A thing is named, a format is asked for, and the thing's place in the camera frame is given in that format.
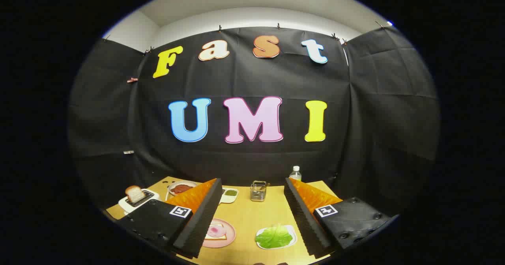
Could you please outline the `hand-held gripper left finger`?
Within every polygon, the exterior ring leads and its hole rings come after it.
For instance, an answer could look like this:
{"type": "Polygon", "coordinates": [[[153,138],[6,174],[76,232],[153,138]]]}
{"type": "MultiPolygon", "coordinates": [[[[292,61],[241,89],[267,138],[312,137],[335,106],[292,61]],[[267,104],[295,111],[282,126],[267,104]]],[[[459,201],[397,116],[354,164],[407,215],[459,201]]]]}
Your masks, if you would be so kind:
{"type": "Polygon", "coordinates": [[[221,195],[221,179],[214,178],[166,202],[150,200],[117,224],[159,251],[196,258],[221,195]]]}

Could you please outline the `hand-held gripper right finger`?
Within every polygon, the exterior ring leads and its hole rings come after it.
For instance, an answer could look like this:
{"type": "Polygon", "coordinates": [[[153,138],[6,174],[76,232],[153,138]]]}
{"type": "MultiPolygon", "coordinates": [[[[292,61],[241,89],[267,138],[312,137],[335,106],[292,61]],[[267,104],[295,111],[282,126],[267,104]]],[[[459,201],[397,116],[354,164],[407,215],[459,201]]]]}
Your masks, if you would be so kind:
{"type": "Polygon", "coordinates": [[[287,177],[284,195],[308,254],[341,255],[366,243],[398,219],[363,199],[340,199],[287,177]]]}

